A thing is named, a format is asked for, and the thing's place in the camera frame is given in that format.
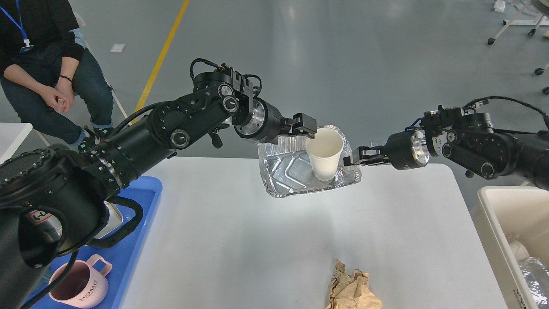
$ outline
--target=blue lanyard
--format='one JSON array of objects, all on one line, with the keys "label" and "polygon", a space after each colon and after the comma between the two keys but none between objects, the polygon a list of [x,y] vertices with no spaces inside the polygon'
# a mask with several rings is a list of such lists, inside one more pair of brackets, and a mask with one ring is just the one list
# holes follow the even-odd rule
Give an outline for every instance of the blue lanyard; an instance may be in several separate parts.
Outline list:
[{"label": "blue lanyard", "polygon": [[19,13],[19,23],[13,19],[13,17],[3,8],[0,6],[0,10],[4,12],[4,14],[19,28],[19,31],[21,31],[21,35],[23,35],[23,42],[27,45],[27,47],[30,47],[30,41],[27,37],[27,33],[25,32],[25,29],[23,29],[23,20],[21,19],[21,10],[19,9],[19,0],[15,0],[15,4],[17,5],[17,12]]}]

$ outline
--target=mug handle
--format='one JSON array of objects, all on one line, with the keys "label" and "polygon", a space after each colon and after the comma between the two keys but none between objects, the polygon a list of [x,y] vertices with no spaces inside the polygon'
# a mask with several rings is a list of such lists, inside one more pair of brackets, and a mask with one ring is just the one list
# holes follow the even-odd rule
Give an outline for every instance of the mug handle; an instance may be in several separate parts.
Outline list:
[{"label": "mug handle", "polygon": [[88,264],[90,267],[93,267],[95,265],[95,263],[97,263],[97,261],[103,261],[103,263],[105,263],[105,267],[103,267],[103,269],[101,269],[101,271],[99,272],[100,274],[102,274],[103,276],[106,276],[110,270],[113,268],[113,265],[107,261],[105,261],[105,259],[99,255],[99,254],[94,254],[92,255],[91,257],[89,257],[89,259],[86,261],[86,264]]}]

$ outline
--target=white plastic bin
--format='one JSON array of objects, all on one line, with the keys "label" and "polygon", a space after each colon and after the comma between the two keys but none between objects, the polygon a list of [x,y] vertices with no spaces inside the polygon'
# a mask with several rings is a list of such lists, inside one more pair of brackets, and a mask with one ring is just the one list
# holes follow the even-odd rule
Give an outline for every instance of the white plastic bin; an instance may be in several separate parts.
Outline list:
[{"label": "white plastic bin", "polygon": [[538,309],[508,242],[549,263],[549,192],[536,187],[479,190],[471,217],[509,309]]}]

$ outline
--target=yellow floor line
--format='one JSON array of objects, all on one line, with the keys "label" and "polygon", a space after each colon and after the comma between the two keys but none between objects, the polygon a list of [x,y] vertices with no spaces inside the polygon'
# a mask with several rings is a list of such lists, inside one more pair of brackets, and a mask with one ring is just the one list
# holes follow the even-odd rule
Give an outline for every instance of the yellow floor line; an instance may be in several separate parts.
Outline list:
[{"label": "yellow floor line", "polygon": [[139,101],[137,102],[137,105],[134,112],[140,110],[145,105],[145,101],[147,100],[147,97],[149,96],[150,89],[153,87],[154,80],[156,79],[156,76],[158,75],[158,72],[160,71],[160,67],[162,67],[162,63],[164,62],[164,58],[166,58],[166,54],[168,53],[168,49],[170,49],[171,42],[173,40],[173,37],[175,36],[175,32],[177,31],[177,28],[179,27],[179,24],[181,22],[181,19],[183,18],[183,14],[185,13],[185,10],[187,9],[187,5],[189,4],[189,0],[185,0],[183,2],[183,5],[181,6],[181,9],[179,11],[179,14],[177,14],[177,17],[175,21],[173,22],[172,29],[170,30],[170,34],[168,34],[168,38],[166,39],[166,42],[164,43],[164,46],[162,47],[162,51],[160,52],[160,55],[158,56],[158,59],[156,60],[156,64],[154,65],[153,71],[150,73],[149,80],[147,81],[147,84],[145,85],[145,89],[143,89],[143,92],[141,93],[141,97],[139,98]]}]

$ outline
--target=aluminum foil tray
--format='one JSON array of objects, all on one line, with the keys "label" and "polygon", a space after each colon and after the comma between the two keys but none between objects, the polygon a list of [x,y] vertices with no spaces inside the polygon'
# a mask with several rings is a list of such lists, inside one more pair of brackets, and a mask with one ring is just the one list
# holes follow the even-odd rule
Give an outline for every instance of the aluminum foil tray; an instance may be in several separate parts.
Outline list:
[{"label": "aluminum foil tray", "polygon": [[343,157],[352,155],[345,135],[334,125],[320,128],[335,130],[343,137],[343,151],[334,179],[320,181],[312,172],[309,155],[305,152],[305,136],[279,136],[278,145],[258,144],[259,171],[263,184],[273,197],[286,197],[336,189],[360,182],[362,174],[357,166],[343,166]]}]

